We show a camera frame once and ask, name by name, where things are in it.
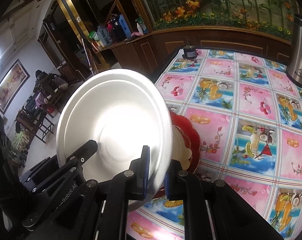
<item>tablecloth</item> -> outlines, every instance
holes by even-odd
[[[283,238],[294,239],[302,230],[302,89],[275,61],[197,52],[185,60],[181,49],[155,83],[169,110],[190,119],[200,135],[196,173],[223,179]],[[183,239],[182,201],[163,197],[129,213],[127,233]]]

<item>gray kettle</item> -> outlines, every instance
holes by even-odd
[[[295,14],[294,17],[292,56],[286,75],[295,85],[302,88],[302,14]]]

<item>bowl rim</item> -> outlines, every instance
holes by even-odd
[[[81,98],[92,88],[95,86],[109,81],[109,80],[126,80],[132,82],[135,85],[138,85],[141,89],[143,89],[146,94],[149,96],[152,101],[152,105],[154,106],[154,111],[157,114],[157,119],[159,123],[160,129],[160,147],[159,147],[159,156],[154,168],[154,171],[149,178],[149,185],[146,199],[143,201],[130,201],[129,202],[129,211],[133,211],[143,206],[145,203],[150,201],[153,196],[158,192],[163,180],[165,173],[168,169],[168,166],[171,162],[171,154],[173,147],[173,131],[172,131],[172,123],[169,110],[166,106],[166,102],[156,88],[156,86],[144,75],[129,69],[111,69],[99,73],[86,82],[84,82],[70,97],[66,106],[64,107],[61,116],[59,118],[59,122],[57,125],[57,133],[56,133],[56,151],[58,157],[59,166],[63,166],[65,164],[64,158],[64,139],[65,139],[65,130],[67,127],[67,123],[69,121],[69,117],[76,107],[77,103],[81,100]]]

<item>bolt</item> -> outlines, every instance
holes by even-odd
[[[124,172],[124,175],[125,175],[126,177],[131,177],[131,176],[133,176],[133,174],[134,174],[134,172],[131,171],[131,170],[127,170],[127,171]]]
[[[217,185],[218,187],[224,187],[224,185],[225,185],[225,181],[223,181],[223,180],[221,180],[221,179],[216,180],[214,183],[215,183],[215,185]]]
[[[87,181],[87,187],[95,187],[97,185],[97,181],[95,179],[90,179]]]
[[[187,176],[189,173],[188,173],[187,171],[180,170],[180,171],[178,172],[178,174],[179,174],[179,176],[181,176],[181,177],[185,177],[185,176]]]

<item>framed painting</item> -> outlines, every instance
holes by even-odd
[[[30,75],[17,59],[0,82],[0,111],[3,114],[29,77]]]

